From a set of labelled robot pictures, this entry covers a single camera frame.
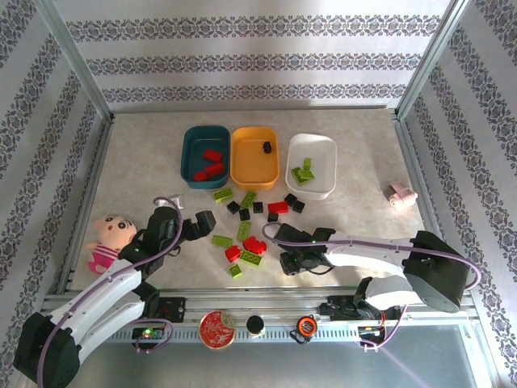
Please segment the teal plastic container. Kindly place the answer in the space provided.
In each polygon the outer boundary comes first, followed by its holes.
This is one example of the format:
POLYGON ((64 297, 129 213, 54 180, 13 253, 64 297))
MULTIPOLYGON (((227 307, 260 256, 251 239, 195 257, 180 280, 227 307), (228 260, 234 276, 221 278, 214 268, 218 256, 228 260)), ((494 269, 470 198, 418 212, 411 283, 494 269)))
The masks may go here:
POLYGON ((180 163, 180 175, 190 188, 215 189, 226 185, 229 177, 230 133, 220 125, 198 125, 188 129, 183 138, 183 150, 180 163), (205 150, 215 150, 223 154, 225 173, 208 177, 208 180, 196 182, 194 174, 204 171, 214 163, 203 159, 205 150))

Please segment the aluminium frame rail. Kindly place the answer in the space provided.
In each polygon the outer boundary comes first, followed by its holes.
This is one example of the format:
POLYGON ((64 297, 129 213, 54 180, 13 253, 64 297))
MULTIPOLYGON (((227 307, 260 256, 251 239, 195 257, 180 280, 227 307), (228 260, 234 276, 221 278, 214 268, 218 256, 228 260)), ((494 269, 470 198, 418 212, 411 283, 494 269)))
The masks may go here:
POLYGON ((286 110, 373 110, 388 109, 383 104, 311 105, 304 100, 234 100, 190 102, 110 103, 113 114, 172 113, 172 112, 233 112, 233 111, 286 111, 286 110))
POLYGON ((423 229, 410 240, 411 251, 408 258, 403 261, 404 273, 411 280, 425 285, 434 287, 454 285, 469 270, 462 263, 448 257, 455 255, 456 252, 442 240, 409 135, 399 121, 396 120, 394 126, 410 177, 410 186, 418 193, 416 207, 423 223, 423 229))
POLYGON ((61 266, 57 269, 52 286, 48 291, 51 294, 62 294, 67 290, 69 277, 77 266, 114 121, 115 116, 112 115, 109 119, 103 120, 99 127, 99 137, 95 143, 93 154, 90 157, 90 164, 86 170, 85 184, 80 196, 81 201, 74 218, 71 235, 65 246, 64 259, 61 266))

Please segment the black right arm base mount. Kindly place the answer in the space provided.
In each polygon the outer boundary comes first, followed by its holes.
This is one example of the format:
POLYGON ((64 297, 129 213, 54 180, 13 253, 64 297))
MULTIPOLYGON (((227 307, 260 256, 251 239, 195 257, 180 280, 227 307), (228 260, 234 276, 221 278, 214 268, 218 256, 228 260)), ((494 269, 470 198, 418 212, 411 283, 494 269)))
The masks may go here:
POLYGON ((317 308, 317 312, 321 316, 329 317, 331 322, 363 319, 353 302, 352 296, 329 296, 327 301, 317 308))

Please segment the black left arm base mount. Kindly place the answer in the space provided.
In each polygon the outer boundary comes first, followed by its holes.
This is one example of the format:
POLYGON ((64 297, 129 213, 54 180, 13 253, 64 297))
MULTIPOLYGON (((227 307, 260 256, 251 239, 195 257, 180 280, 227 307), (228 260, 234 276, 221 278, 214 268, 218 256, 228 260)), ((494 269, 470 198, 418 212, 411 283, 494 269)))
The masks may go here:
POLYGON ((183 323, 186 312, 185 297, 159 297, 145 307, 143 318, 162 318, 171 323, 183 323))

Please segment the round red tin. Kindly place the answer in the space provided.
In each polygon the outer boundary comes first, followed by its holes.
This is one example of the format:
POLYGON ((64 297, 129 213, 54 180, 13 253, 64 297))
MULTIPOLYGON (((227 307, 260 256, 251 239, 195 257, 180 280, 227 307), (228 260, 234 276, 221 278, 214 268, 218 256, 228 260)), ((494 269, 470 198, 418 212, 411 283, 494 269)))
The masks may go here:
POLYGON ((200 340, 212 350, 227 348, 235 340, 236 334, 236 324, 224 310, 209 312, 200 321, 200 340))

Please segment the white plastic container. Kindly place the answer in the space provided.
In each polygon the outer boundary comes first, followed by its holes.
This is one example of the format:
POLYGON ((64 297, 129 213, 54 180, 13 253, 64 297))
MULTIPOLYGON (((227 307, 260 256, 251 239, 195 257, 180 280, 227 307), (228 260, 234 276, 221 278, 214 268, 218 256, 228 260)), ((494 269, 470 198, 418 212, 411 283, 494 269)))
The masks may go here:
POLYGON ((329 137, 299 133, 289 142, 285 182, 288 190, 304 200, 324 200, 336 186, 337 146, 329 137), (311 172, 314 179, 298 186, 292 177, 295 167, 303 169, 305 158, 312 159, 311 172))

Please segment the black round knob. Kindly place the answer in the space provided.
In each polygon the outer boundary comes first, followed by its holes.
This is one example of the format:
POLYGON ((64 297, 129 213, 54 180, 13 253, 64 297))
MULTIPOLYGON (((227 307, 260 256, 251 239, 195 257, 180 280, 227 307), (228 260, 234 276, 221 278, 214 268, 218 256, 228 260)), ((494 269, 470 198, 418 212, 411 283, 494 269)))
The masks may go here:
POLYGON ((249 332, 250 336, 261 336, 266 329, 263 318, 258 315, 250 316, 246 321, 246 329, 249 332))

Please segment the orange black tape measure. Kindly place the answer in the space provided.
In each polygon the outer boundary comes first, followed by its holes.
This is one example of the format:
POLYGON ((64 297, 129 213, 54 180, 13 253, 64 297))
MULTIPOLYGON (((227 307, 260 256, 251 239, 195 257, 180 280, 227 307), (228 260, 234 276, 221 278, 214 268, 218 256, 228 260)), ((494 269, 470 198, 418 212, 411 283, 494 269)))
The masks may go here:
POLYGON ((317 331, 317 320, 311 314, 299 318, 295 329, 289 332, 289 336, 298 344, 307 344, 317 334, 317 331))

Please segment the circuit board with lit LEDs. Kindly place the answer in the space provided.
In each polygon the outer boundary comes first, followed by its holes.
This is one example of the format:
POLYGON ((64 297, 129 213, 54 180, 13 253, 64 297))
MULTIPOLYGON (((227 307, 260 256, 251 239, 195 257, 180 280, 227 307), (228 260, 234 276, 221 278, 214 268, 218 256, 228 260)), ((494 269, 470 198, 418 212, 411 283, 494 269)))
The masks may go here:
POLYGON ((134 327, 132 329, 133 340, 162 340, 164 338, 164 327, 134 327))

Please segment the orange plastic container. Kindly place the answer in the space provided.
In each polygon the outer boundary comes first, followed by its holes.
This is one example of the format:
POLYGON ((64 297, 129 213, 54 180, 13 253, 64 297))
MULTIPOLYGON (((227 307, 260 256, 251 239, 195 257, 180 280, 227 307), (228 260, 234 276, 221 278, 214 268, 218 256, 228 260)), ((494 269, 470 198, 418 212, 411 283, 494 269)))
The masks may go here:
POLYGON ((272 189, 280 177, 280 152, 276 132, 263 126, 242 127, 231 135, 230 176, 241 190, 272 189), (263 153, 263 143, 272 153, 263 153))

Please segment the plush doll pink striped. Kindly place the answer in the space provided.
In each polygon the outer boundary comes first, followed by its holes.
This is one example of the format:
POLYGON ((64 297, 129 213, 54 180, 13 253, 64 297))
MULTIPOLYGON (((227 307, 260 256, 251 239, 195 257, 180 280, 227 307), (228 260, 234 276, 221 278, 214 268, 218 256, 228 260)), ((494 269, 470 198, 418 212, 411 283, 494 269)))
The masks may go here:
POLYGON ((88 268, 101 275, 118 259, 119 253, 137 234, 135 225, 126 218, 107 215, 95 221, 98 237, 86 245, 90 252, 88 268))

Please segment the aluminium frame post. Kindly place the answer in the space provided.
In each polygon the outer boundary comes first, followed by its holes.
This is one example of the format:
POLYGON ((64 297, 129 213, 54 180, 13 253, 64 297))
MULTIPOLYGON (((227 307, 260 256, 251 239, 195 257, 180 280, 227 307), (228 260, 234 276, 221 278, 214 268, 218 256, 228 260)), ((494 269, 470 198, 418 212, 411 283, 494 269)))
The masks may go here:
POLYGON ((53 34, 61 51, 64 53, 72 70, 78 76, 82 86, 85 88, 90 100, 103 118, 113 120, 114 114, 108 107, 107 101, 101 89, 94 79, 86 60, 80 53, 74 38, 69 32, 67 25, 61 17, 53 0, 32 0, 41 14, 45 24, 53 34))
POLYGON ((422 55, 422 60, 412 76, 404 95, 394 109, 393 118, 395 120, 401 121, 409 113, 471 1, 450 0, 435 34, 422 55))

